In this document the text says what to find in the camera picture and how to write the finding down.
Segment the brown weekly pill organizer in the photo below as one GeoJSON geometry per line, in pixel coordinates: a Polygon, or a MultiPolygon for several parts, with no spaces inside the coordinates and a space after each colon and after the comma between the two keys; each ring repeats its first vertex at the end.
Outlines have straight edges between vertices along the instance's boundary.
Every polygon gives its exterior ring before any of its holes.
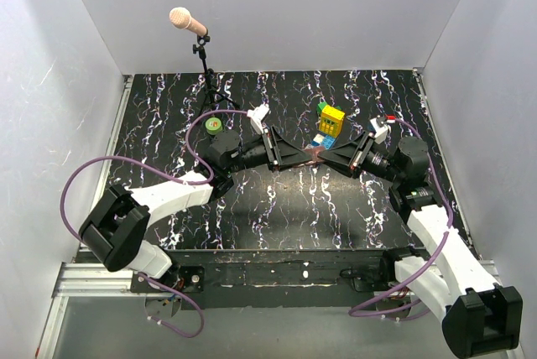
{"type": "Polygon", "coordinates": [[[322,164],[324,159],[320,156],[322,152],[326,151],[323,146],[308,146],[303,149],[303,152],[307,155],[308,160],[305,162],[305,165],[313,166],[322,164]]]}

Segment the green lidded pill bottle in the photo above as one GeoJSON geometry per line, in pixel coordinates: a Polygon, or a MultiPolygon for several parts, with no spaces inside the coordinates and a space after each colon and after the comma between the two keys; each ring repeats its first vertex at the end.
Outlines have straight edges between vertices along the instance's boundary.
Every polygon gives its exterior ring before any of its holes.
{"type": "Polygon", "coordinates": [[[209,117],[205,121],[206,132],[214,137],[223,131],[222,120],[218,117],[209,117]]]}

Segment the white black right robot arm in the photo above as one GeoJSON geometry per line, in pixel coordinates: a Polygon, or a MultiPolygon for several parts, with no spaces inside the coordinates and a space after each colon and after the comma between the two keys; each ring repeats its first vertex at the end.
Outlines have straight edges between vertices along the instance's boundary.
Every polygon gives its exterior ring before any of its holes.
{"type": "Polygon", "coordinates": [[[389,252],[379,269],[388,289],[409,288],[441,323],[442,334],[458,358],[509,351],[519,344],[523,299],[514,286],[502,286],[474,257],[441,206],[439,192],[426,179],[426,143],[401,138],[385,154],[372,134],[320,152],[321,161],[349,178],[363,171],[391,182],[389,199],[406,226],[430,254],[389,252]]]}

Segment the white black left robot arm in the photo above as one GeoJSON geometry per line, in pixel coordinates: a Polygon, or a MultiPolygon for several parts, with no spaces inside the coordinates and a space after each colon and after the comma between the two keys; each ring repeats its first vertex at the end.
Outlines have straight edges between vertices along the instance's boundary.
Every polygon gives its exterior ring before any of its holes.
{"type": "Polygon", "coordinates": [[[202,153],[209,164],[198,166],[176,181],[128,190],[109,187],[81,225],[79,235],[110,272],[130,269],[149,276],[162,292],[179,280],[177,264],[145,233],[155,222],[225,195],[232,174],[267,165],[272,171],[292,169],[312,160],[310,153],[284,140],[274,128],[264,129],[248,143],[234,130],[218,133],[202,153]]]}

